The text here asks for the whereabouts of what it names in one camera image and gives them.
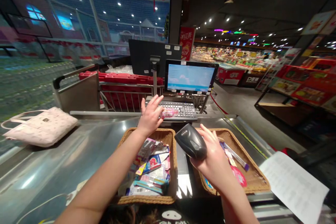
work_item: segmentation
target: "hand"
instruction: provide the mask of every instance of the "hand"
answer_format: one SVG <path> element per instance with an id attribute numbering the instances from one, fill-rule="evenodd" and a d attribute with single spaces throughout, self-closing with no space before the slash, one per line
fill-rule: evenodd
<path id="1" fill-rule="evenodd" d="M 192 165 L 209 180 L 217 191 L 220 191 L 226 183 L 238 184 L 228 158 L 219 144 L 216 131 L 211 132 L 203 124 L 201 124 L 201 129 L 197 131 L 204 138 L 208 152 L 202 161 L 190 158 Z"/>
<path id="2" fill-rule="evenodd" d="M 159 119 L 159 116 L 164 108 L 160 106 L 158 107 L 162 99 L 163 96 L 158 97 L 158 95 L 155 95 L 146 107 L 145 99 L 142 98 L 141 117 L 137 129 L 139 132 L 143 133 L 146 138 L 149 137 L 150 134 L 152 134 L 163 122 L 163 118 Z"/>

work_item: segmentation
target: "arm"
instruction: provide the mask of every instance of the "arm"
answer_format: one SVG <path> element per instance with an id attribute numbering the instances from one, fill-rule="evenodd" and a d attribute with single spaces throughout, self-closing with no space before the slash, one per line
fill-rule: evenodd
<path id="1" fill-rule="evenodd" d="M 216 132 L 211 132 L 203 124 L 198 130 L 204 138 L 208 153 L 202 161 L 190 159 L 219 192 L 222 198 L 224 218 L 229 224 L 257 224 L 253 210 L 240 184 L 234 177 L 228 159 L 219 144 Z"/>
<path id="2" fill-rule="evenodd" d="M 158 107 L 162 99 L 163 96 L 154 96 L 147 107 L 145 107 L 145 100 L 142 99 L 142 116 L 138 128 L 86 182 L 55 223 L 98 223 L 100 221 L 142 144 L 162 123 L 163 119 L 159 119 L 162 107 Z"/>

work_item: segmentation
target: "monitor screen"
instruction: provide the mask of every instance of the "monitor screen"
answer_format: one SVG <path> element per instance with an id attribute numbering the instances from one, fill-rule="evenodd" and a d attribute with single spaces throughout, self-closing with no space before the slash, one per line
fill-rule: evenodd
<path id="1" fill-rule="evenodd" d="M 208 92 L 215 68 L 192 65 L 168 65 L 168 90 Z"/>

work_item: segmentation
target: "barcode scanner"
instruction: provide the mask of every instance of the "barcode scanner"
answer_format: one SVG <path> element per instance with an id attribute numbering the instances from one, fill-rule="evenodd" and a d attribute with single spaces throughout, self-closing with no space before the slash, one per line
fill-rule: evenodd
<path id="1" fill-rule="evenodd" d="M 207 156 L 205 141 L 191 124 L 185 125 L 177 132 L 175 140 L 189 157 L 203 160 Z"/>

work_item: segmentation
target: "woven basket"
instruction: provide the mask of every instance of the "woven basket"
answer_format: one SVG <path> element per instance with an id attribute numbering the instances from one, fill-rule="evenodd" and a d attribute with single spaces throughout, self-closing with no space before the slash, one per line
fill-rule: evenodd
<path id="1" fill-rule="evenodd" d="M 122 139 L 120 140 L 117 148 L 127 139 L 127 137 L 136 128 L 128 129 Z M 178 183 L 177 183 L 177 154 L 176 154 L 176 142 L 175 142 L 175 131 L 172 129 L 157 129 L 149 138 L 156 141 L 162 141 L 164 144 L 169 145 L 170 150 L 170 181 L 168 186 L 168 193 L 166 196 L 145 196 L 145 195 L 134 195 L 134 196 L 122 196 L 115 197 L 112 203 L 118 205 L 132 204 L 132 203 L 150 203 L 150 204 L 173 204 L 176 200 Z"/>
<path id="2" fill-rule="evenodd" d="M 271 186 L 268 182 L 267 178 L 260 171 L 257 164 L 253 161 L 244 147 L 240 144 L 238 139 L 234 136 L 234 134 L 225 128 L 213 128 L 209 129 L 210 131 L 216 131 L 216 134 L 219 138 L 222 138 L 224 142 L 235 152 L 241 159 L 244 160 L 245 163 L 249 165 L 249 170 L 245 171 L 242 165 L 236 161 L 237 168 L 242 172 L 242 174 L 246 178 L 247 187 L 244 187 L 245 193 L 260 193 L 265 191 L 270 191 Z M 215 189 L 208 187 L 205 182 L 204 176 L 199 172 L 199 176 L 201 177 L 201 182 L 203 188 L 209 192 L 210 194 L 218 195 Z"/>

